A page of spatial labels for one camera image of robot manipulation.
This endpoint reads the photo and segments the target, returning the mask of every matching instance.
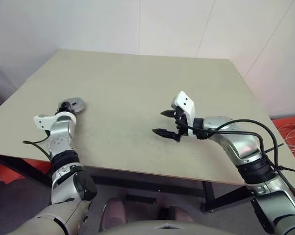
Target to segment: floor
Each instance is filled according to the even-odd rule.
[[[88,169],[88,171],[93,175],[202,188],[201,182],[199,181],[93,168]],[[127,215],[129,222],[155,219],[158,209],[161,206],[168,207],[170,205],[176,205],[187,210],[198,223],[220,228],[237,235],[267,234],[258,222],[250,203],[215,213],[203,214],[199,210],[200,203],[203,201],[201,198],[104,185],[97,185],[97,187],[98,194],[91,204],[87,222],[83,223],[80,228],[80,235],[97,234],[101,213],[107,200],[113,197],[124,198],[126,194],[153,197],[157,200],[156,205],[126,201],[126,209],[131,211]],[[214,183],[213,188],[215,196],[220,196],[237,187]],[[32,218],[48,205],[49,197],[50,190],[48,188],[42,187],[28,179],[17,180],[8,185],[0,182],[0,235],[16,229],[26,220]]]

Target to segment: black cable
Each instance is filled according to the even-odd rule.
[[[290,188],[290,190],[292,191],[292,193],[294,194],[295,196],[295,188],[292,186],[292,184],[287,180],[287,178],[284,176],[284,174],[281,172],[281,170],[284,170],[284,169],[287,169],[287,170],[292,170],[292,169],[288,169],[288,168],[285,168],[281,165],[278,164],[278,145],[277,145],[277,139],[274,135],[274,133],[264,124],[258,122],[258,121],[255,121],[255,120],[250,120],[250,119],[238,119],[238,120],[232,120],[232,121],[229,121],[221,126],[219,126],[217,128],[217,130],[225,127],[225,126],[228,126],[230,124],[233,124],[233,123],[236,123],[236,122],[250,122],[250,123],[254,123],[256,125],[259,125],[261,127],[263,127],[270,135],[272,141],[273,141],[273,145],[274,145],[274,169],[277,171],[278,175],[282,178],[282,180],[286,183],[286,185]]]
[[[250,123],[254,123],[254,124],[257,124],[257,125],[263,127],[269,133],[270,137],[272,138],[273,145],[274,145],[274,163],[266,155],[266,153],[264,151],[263,138],[259,134],[254,133],[254,132],[246,132],[246,131],[220,131],[221,128],[223,128],[225,126],[228,126],[230,124],[236,123],[236,122],[250,122]],[[268,161],[271,164],[271,166],[273,167],[273,169],[277,171],[278,175],[282,178],[282,180],[286,183],[286,185],[290,188],[291,192],[295,196],[295,188],[291,185],[291,183],[287,180],[287,178],[281,172],[281,169],[284,169],[284,167],[278,165],[278,145],[277,145],[277,139],[276,139],[275,135],[273,134],[273,132],[266,125],[264,125],[264,124],[262,124],[262,123],[260,123],[258,121],[255,121],[255,120],[238,119],[238,120],[229,121],[229,122],[227,122],[227,123],[219,126],[215,130],[206,130],[206,129],[200,129],[200,128],[194,128],[194,127],[188,126],[187,124],[183,123],[180,120],[178,120],[178,123],[180,125],[183,125],[183,126],[189,128],[189,129],[191,129],[191,130],[194,130],[194,131],[211,133],[211,135],[209,137],[211,137],[213,134],[253,135],[253,136],[258,137],[259,142],[260,142],[260,150],[261,150],[261,153],[268,159]]]
[[[27,141],[27,142],[31,142],[31,143],[42,143],[42,142],[46,141],[48,138],[49,138],[49,136],[46,136],[44,139],[42,139],[40,141],[36,141],[36,142]]]
[[[273,151],[274,150],[274,148],[269,148],[269,149],[267,149],[267,150],[265,150],[265,153],[269,153],[269,152],[271,152],[271,151]]]
[[[223,125],[219,126],[218,128],[216,128],[215,130],[220,130],[222,129],[223,127],[225,126],[228,126],[230,124],[233,124],[233,123],[236,123],[236,122],[250,122],[250,123],[254,123],[254,124],[257,124],[261,127],[263,127],[270,135],[272,141],[273,141],[273,145],[274,145],[274,164],[275,166],[278,168],[278,146],[277,146],[277,139],[275,137],[275,135],[273,134],[273,132],[264,124],[258,122],[258,121],[255,121],[255,120],[250,120],[250,119],[238,119],[238,120],[232,120],[232,121],[229,121],[229,122],[226,122],[224,123]]]
[[[255,132],[250,132],[250,131],[220,131],[220,130],[206,130],[206,129],[201,129],[201,128],[195,128],[195,127],[191,127],[188,126],[187,124],[185,124],[184,122],[177,120],[179,125],[182,125],[184,127],[187,127],[188,129],[191,129],[193,131],[197,131],[197,132],[204,132],[204,133],[210,133],[210,134],[228,134],[228,135],[251,135],[251,136],[256,136],[259,139],[260,142],[260,151],[263,155],[265,155],[265,150],[264,150],[264,142],[263,142],[263,138],[261,135],[255,133]]]
[[[36,142],[22,141],[22,143],[31,144],[32,146],[38,148],[51,161],[50,155],[43,148],[41,148],[40,146],[37,145],[37,143],[42,143],[42,142],[46,141],[48,138],[49,138],[49,135],[47,137],[45,137],[44,139],[40,140],[40,141],[36,141]]]

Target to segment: black table leg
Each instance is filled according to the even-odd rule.
[[[202,181],[203,190],[205,192],[205,201],[209,202],[215,199],[212,182]]]
[[[245,186],[242,186],[212,201],[203,203],[201,209],[203,212],[217,212],[229,207],[249,202],[252,199],[253,195],[251,192]]]
[[[0,155],[0,164],[12,169],[13,171],[38,182],[48,188],[51,187],[51,178],[42,172],[40,172],[35,167],[31,166],[25,160],[21,158],[8,157]]]

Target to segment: tabletop surface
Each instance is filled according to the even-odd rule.
[[[0,106],[0,154],[48,161],[33,146],[22,144],[46,136],[36,129],[33,117],[53,115],[63,99],[81,97],[87,108],[77,115],[74,147],[83,164],[242,184],[236,167],[213,141],[182,137],[177,143],[151,131],[176,131],[174,119],[160,112],[171,109],[179,91],[195,102],[198,118],[254,119],[267,125],[278,143],[284,142],[229,60],[62,49]],[[261,134],[266,149],[272,147],[260,127],[240,126]],[[295,158],[286,145],[279,148],[279,164],[295,169]],[[295,187],[295,173],[284,174]]]

